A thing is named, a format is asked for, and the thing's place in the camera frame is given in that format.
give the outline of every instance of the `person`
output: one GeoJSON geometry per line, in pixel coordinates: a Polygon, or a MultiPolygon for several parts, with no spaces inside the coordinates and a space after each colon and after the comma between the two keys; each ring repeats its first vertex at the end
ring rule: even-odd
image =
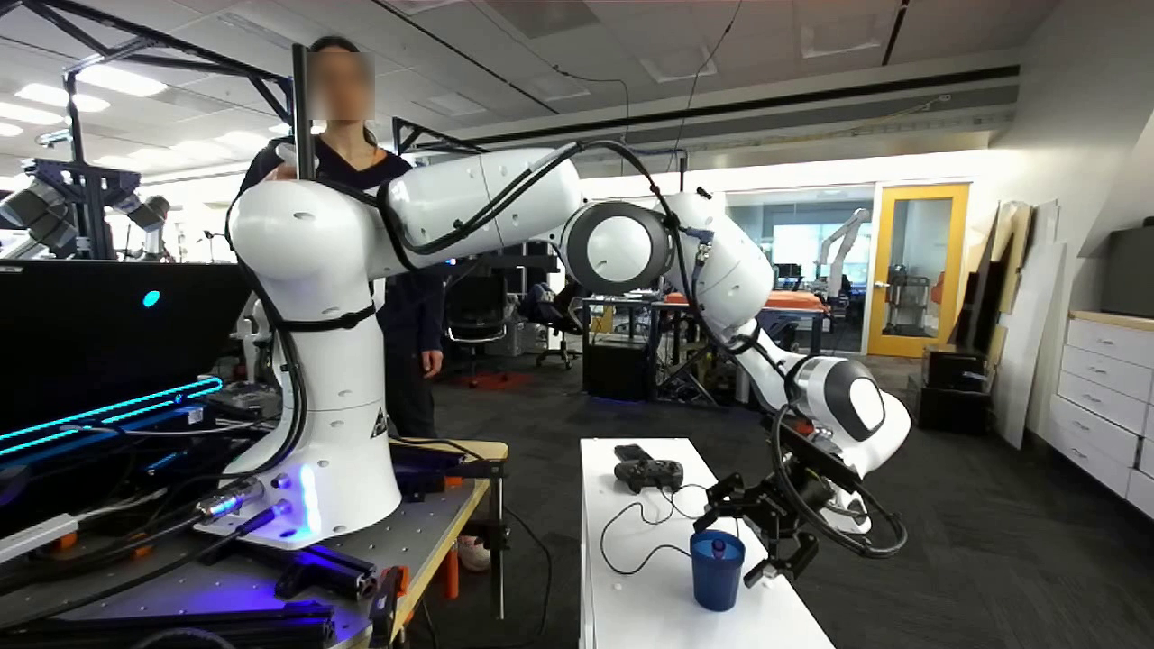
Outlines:
{"type": "MultiPolygon", "coordinates": [[[[314,46],[352,46],[343,35],[322,35],[314,46]]],[[[295,178],[281,157],[288,140],[272,140],[243,168],[242,191],[261,181],[295,178]]],[[[328,120],[314,136],[314,181],[368,191],[406,173],[400,155],[373,144],[362,120],[328,120]]],[[[432,275],[400,275],[387,285],[379,311],[387,330],[387,411],[394,437],[435,437],[432,429],[432,375],[443,366],[443,282],[432,275]]]]}

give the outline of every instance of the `gray floor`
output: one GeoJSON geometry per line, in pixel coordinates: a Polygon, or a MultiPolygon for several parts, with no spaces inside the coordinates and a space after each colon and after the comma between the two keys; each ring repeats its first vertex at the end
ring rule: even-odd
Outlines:
{"type": "MultiPolygon", "coordinates": [[[[513,445],[513,512],[546,544],[513,532],[513,620],[491,620],[485,578],[424,608],[409,644],[578,644],[581,437],[693,437],[715,473],[763,473],[763,431],[747,408],[594,399],[581,366],[513,366],[497,390],[435,384],[443,437],[513,445]]],[[[1012,455],[988,437],[913,431],[871,491],[913,529],[896,560],[824,544],[808,604],[841,649],[1150,649],[1154,524],[1051,455],[1012,455]]]]}

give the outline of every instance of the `white table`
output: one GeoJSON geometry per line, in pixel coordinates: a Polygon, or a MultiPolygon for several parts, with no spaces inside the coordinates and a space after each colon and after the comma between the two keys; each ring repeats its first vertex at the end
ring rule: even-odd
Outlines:
{"type": "MultiPolygon", "coordinates": [[[[640,501],[647,519],[671,512],[671,501],[661,491],[631,494],[614,481],[617,445],[637,445],[652,458],[683,469],[683,485],[673,496],[683,515],[701,512],[701,485],[715,482],[715,473],[687,440],[581,440],[581,649],[834,649],[784,578],[738,588],[736,604],[724,614],[697,604],[687,556],[661,553],[640,572],[617,578],[598,553],[600,526],[631,501],[640,501]]],[[[687,549],[693,519],[683,515],[645,526],[637,512],[628,512],[608,526],[606,556],[614,565],[631,571],[652,544],[687,549]]],[[[747,524],[718,519],[715,526],[744,537],[744,572],[763,560],[763,549],[747,524]]]]}

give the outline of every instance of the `computer monitor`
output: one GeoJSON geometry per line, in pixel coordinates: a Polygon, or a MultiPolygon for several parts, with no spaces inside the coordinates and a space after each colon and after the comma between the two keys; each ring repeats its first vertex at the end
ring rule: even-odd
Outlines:
{"type": "Polygon", "coordinates": [[[248,299],[231,264],[0,264],[0,431],[212,372],[248,299]]]}

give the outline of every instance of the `door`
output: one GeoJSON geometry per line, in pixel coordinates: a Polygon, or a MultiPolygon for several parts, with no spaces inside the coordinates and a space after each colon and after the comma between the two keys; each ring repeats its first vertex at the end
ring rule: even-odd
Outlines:
{"type": "Polygon", "coordinates": [[[884,189],[864,353],[921,357],[959,317],[967,184],[884,189]]]}

